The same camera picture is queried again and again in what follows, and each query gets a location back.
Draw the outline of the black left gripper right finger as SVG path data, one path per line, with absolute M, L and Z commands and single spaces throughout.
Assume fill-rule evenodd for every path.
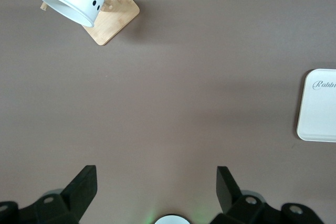
M 222 212 L 211 223 L 323 223 L 305 205 L 286 203 L 277 210 L 258 196 L 243 194 L 226 166 L 217 167 L 216 195 Z

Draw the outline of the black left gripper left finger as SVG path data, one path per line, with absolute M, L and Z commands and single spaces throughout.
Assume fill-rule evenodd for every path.
M 2 201 L 1 223 L 79 223 L 97 190 L 97 168 L 87 165 L 60 193 L 48 193 L 25 208 Z

